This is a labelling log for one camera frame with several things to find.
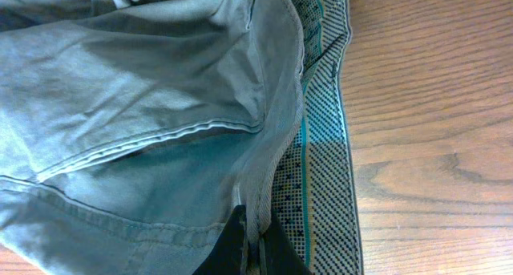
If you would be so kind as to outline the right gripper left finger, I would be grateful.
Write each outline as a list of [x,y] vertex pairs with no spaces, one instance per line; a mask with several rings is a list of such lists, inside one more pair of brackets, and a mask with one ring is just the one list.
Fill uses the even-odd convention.
[[212,251],[193,275],[241,275],[246,244],[246,211],[237,205]]

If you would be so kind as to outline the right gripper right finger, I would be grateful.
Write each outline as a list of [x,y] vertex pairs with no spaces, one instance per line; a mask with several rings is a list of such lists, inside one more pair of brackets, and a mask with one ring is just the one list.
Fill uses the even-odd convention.
[[276,214],[259,240],[261,275],[311,275],[298,256]]

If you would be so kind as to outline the grey shorts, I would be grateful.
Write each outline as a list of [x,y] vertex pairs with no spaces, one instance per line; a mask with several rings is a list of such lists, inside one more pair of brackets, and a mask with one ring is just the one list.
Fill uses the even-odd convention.
[[1,242],[48,274],[193,274],[244,205],[360,274],[349,0],[1,0]]

